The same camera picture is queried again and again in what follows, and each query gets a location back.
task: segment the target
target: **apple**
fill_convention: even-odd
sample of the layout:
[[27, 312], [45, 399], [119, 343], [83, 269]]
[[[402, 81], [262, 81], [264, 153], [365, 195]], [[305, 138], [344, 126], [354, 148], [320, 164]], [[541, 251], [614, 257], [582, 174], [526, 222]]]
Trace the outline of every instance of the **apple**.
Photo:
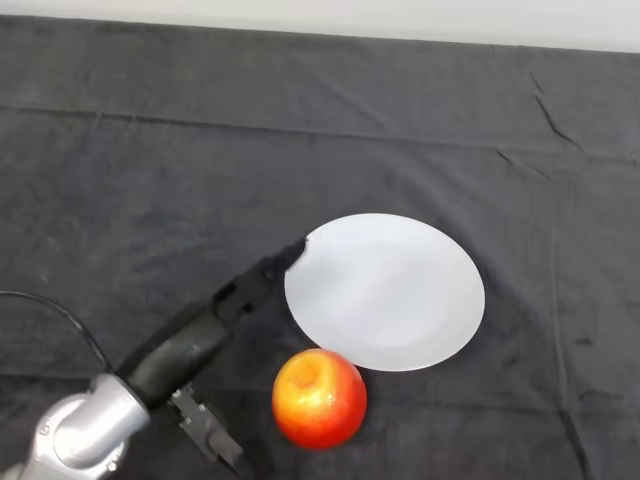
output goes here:
[[291, 357], [273, 385], [273, 414], [293, 443], [326, 449], [349, 440], [367, 409], [360, 372], [340, 355], [314, 348]]

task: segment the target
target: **black cloth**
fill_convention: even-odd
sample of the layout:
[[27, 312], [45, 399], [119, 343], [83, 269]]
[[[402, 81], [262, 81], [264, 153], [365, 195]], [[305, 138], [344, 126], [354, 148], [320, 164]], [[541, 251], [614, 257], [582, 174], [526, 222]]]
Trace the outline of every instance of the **black cloth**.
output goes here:
[[[364, 372], [357, 436], [274, 424], [309, 346], [274, 299], [196, 382], [265, 479], [628, 480], [640, 471], [640, 57], [0, 18], [0, 288], [52, 296], [117, 365], [190, 300], [334, 218], [429, 223], [477, 263], [456, 356]], [[97, 371], [0, 303], [0, 468]], [[121, 479], [230, 479], [168, 412]]]

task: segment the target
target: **white plate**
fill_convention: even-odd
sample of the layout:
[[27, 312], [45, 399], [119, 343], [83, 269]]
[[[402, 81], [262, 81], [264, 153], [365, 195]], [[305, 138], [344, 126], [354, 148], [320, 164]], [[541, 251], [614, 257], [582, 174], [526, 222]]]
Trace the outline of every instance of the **white plate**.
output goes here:
[[410, 218], [363, 214], [307, 237], [285, 276], [305, 334], [355, 365], [405, 371], [442, 362], [475, 334], [484, 288], [466, 252]]

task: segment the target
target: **cable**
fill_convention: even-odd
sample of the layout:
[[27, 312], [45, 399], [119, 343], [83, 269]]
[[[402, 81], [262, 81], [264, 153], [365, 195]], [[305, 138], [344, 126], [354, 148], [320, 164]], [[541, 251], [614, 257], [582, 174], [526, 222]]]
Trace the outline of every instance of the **cable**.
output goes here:
[[87, 343], [87, 345], [89, 345], [94, 355], [102, 365], [102, 368], [104, 368], [106, 372], [113, 372], [113, 368], [111, 367], [109, 360], [107, 360], [107, 357], [98, 345], [98, 342], [96, 342], [96, 339], [93, 337], [91, 332], [87, 329], [85, 324], [82, 323], [82, 320], [80, 320], [70, 310], [63, 307], [55, 300], [43, 297], [42, 295], [37, 295], [35, 293], [18, 292], [11, 290], [0, 290], [0, 297], [24, 298], [26, 300], [39, 303], [40, 305], [44, 305], [45, 307], [49, 307], [50, 309], [55, 310], [60, 315], [69, 320], [69, 322], [76, 328], [76, 330], [80, 332], [80, 334], [84, 338], [84, 341]]

